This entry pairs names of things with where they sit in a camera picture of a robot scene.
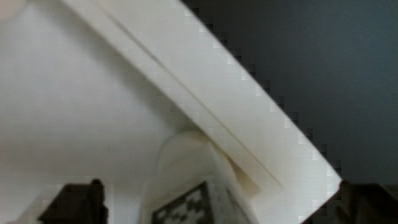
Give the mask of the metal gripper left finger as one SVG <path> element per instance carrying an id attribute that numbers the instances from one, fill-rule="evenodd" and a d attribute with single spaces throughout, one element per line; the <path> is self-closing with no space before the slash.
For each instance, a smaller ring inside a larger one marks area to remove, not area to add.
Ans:
<path id="1" fill-rule="evenodd" d="M 90 184 L 68 184 L 38 218 L 44 224 L 109 224 L 106 185 L 100 179 Z"/>

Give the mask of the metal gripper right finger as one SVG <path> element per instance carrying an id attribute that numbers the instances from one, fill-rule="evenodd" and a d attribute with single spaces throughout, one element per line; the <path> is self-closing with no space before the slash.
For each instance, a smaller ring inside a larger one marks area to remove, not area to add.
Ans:
<path id="1" fill-rule="evenodd" d="M 344 181 L 301 224 L 398 224 L 398 184 Z"/>

